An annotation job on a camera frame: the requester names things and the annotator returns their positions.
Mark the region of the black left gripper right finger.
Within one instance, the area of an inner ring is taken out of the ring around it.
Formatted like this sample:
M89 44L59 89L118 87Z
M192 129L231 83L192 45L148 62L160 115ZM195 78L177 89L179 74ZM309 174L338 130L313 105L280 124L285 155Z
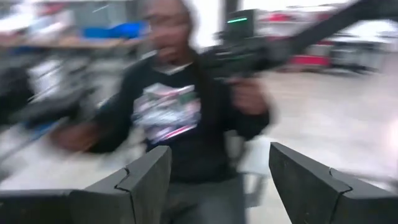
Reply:
M398 194L278 142L271 143L269 168L292 224L398 224Z

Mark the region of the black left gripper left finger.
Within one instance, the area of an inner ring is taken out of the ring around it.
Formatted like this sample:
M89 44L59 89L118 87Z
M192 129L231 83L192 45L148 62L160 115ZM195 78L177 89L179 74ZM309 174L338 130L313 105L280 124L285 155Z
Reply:
M2 190L0 224L159 224L171 163L158 146L85 189Z

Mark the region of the person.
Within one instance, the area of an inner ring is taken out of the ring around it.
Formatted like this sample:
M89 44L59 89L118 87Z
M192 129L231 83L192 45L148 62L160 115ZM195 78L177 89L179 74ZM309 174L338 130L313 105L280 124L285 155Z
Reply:
M224 135L245 140L269 124L271 111L258 78L216 80L190 46L193 18L185 0L148 0L155 54L129 67L112 101L95 117L52 131L69 151L115 151L130 128L143 129L148 151L172 150L161 224L246 224L244 179L231 165Z

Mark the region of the red storage bin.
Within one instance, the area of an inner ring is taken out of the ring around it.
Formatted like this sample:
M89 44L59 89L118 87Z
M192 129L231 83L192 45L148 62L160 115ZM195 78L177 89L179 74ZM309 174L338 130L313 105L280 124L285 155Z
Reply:
M327 67L330 65L330 60L328 57L317 55L296 55L292 58L291 63L294 65Z

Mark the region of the blue storage bin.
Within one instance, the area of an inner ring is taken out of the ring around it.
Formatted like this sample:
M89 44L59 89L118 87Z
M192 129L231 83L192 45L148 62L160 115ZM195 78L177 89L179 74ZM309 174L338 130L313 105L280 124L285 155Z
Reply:
M84 27L81 36L86 39L136 39L145 28L146 23L143 21L127 22L113 27Z

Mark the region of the black box with green light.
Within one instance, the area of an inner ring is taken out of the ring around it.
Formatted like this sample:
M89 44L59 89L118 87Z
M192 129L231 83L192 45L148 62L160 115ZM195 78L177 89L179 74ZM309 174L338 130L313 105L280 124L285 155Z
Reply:
M227 41L242 40L255 36L256 10L245 9L228 14L224 35Z

